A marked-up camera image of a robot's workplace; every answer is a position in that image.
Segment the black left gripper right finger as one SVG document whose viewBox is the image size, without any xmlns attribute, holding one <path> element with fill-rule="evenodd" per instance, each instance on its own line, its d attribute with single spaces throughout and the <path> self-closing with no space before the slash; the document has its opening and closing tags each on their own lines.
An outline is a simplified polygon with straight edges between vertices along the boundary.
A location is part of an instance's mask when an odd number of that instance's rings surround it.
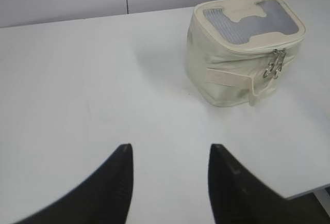
<svg viewBox="0 0 330 224">
<path fill-rule="evenodd" d="M 210 147 L 208 192 L 215 223 L 289 223 L 287 202 L 220 144 Z"/>
</svg>

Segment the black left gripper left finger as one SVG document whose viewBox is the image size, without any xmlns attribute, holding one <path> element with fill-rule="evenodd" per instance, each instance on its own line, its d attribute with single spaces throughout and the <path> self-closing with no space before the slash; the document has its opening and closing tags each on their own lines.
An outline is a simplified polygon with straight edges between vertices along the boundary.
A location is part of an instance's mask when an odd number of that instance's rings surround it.
<svg viewBox="0 0 330 224">
<path fill-rule="evenodd" d="M 125 223 L 133 185 L 133 148 L 122 144 L 75 189 L 20 222 Z"/>
</svg>

